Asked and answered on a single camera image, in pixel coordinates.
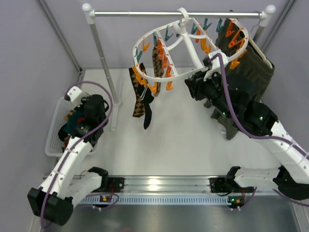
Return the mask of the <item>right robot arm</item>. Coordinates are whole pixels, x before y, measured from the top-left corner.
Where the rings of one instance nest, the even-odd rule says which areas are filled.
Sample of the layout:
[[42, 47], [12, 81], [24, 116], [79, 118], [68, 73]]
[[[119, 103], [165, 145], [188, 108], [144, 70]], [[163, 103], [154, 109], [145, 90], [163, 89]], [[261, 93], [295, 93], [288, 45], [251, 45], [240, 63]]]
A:
[[207, 80], [204, 76], [204, 72], [197, 72], [185, 80], [191, 97], [207, 99], [225, 119], [233, 120], [238, 131], [262, 145], [280, 163], [271, 169], [233, 166], [225, 182], [231, 188], [262, 187], [292, 200], [308, 199], [309, 155], [288, 135], [278, 116], [252, 98], [253, 83], [240, 74], [215, 72]]

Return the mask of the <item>white oval clip hanger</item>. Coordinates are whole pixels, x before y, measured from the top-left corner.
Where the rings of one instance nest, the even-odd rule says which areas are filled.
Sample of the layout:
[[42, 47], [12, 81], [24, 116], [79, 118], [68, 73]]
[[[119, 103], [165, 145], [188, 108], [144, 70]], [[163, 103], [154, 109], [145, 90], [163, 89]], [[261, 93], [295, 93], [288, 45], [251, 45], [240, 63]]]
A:
[[[153, 93], [156, 93], [156, 84], [159, 82], [166, 82], [166, 89], [170, 90], [172, 89], [171, 84], [173, 81], [192, 76], [198, 71], [206, 72], [208, 70], [205, 66], [206, 57], [208, 57], [210, 52], [219, 50], [213, 40], [208, 36], [206, 28], [202, 27], [195, 18], [190, 17], [189, 13], [184, 8], [179, 8], [178, 12], [180, 12], [182, 16], [181, 19], [146, 33], [136, 42], [133, 49], [133, 62], [135, 71], [137, 71], [137, 80], [142, 86], [150, 88]], [[239, 27], [239, 32], [242, 31], [244, 34], [241, 40], [232, 40], [228, 45], [229, 48], [239, 45], [239, 49], [235, 54], [230, 57], [227, 56], [229, 63], [234, 64], [245, 54], [250, 35], [237, 18], [232, 18], [231, 22]], [[167, 40], [162, 38], [160, 32], [163, 29], [168, 30], [169, 28], [173, 28], [176, 31], [178, 39], [173, 44], [166, 45]], [[153, 37], [153, 42], [145, 43], [145, 39], [150, 36]], [[176, 48], [180, 43], [185, 44], [189, 57], [195, 67], [193, 70], [182, 74], [177, 72], [170, 54], [170, 51]], [[159, 58], [162, 60], [162, 66], [166, 70], [165, 78], [148, 76], [141, 66], [140, 58], [151, 44], [159, 49]], [[154, 81], [155, 85], [150, 86], [148, 83], [149, 81]]]

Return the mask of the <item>black sock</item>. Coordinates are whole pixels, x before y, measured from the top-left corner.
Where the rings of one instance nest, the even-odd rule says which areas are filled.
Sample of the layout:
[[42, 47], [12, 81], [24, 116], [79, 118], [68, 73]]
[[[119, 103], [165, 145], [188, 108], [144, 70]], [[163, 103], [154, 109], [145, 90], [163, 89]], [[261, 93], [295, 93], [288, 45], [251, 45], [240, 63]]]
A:
[[150, 108], [150, 104], [153, 102], [154, 97], [152, 96], [152, 92], [148, 87], [144, 88], [140, 97], [143, 101], [145, 108], [145, 118], [143, 127], [146, 130], [150, 126], [152, 120], [152, 110]]

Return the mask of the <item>teal sock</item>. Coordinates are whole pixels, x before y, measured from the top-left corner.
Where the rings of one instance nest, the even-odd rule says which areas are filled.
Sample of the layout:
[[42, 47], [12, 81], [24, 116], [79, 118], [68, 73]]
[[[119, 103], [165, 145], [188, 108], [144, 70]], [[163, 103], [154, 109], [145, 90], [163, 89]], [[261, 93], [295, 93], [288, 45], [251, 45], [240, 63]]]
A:
[[75, 131], [75, 127], [78, 124], [78, 119], [84, 116], [83, 112], [81, 111], [74, 111], [73, 114], [68, 119], [68, 122], [65, 127], [66, 133], [73, 135]]

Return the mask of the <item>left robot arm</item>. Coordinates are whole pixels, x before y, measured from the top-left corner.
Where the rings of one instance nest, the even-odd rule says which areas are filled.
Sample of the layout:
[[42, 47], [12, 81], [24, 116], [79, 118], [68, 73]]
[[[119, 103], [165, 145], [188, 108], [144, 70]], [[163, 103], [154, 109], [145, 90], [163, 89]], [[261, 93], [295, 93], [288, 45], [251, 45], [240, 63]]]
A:
[[93, 167], [84, 177], [72, 182], [77, 168], [97, 144], [107, 124], [109, 105], [99, 94], [82, 97], [76, 107], [82, 115], [77, 120], [72, 137], [60, 160], [38, 188], [31, 188], [27, 198], [35, 216], [41, 220], [63, 226], [70, 219], [74, 208], [92, 191], [105, 188], [108, 171]]

